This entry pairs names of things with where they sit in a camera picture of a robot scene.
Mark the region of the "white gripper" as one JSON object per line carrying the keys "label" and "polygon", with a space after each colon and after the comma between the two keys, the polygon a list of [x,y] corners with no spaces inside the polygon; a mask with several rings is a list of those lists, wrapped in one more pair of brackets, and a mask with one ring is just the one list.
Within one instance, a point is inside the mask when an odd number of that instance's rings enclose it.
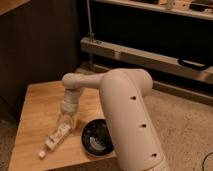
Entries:
{"label": "white gripper", "polygon": [[56,126],[64,123],[65,114],[73,115],[70,119],[71,128],[75,129],[78,125],[79,114],[75,114],[78,110],[79,98],[81,96],[80,90],[68,90],[64,92],[64,98],[60,104],[61,113],[58,115]]}

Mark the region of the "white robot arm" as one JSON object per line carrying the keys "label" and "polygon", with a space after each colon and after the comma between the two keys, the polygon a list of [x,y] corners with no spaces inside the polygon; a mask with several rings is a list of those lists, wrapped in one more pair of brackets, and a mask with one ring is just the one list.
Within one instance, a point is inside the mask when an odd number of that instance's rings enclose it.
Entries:
{"label": "white robot arm", "polygon": [[60,104],[61,123],[76,126],[79,98],[84,88],[99,91],[102,111],[123,171],[171,171],[143,97],[153,87],[144,69],[113,69],[102,74],[67,73]]}

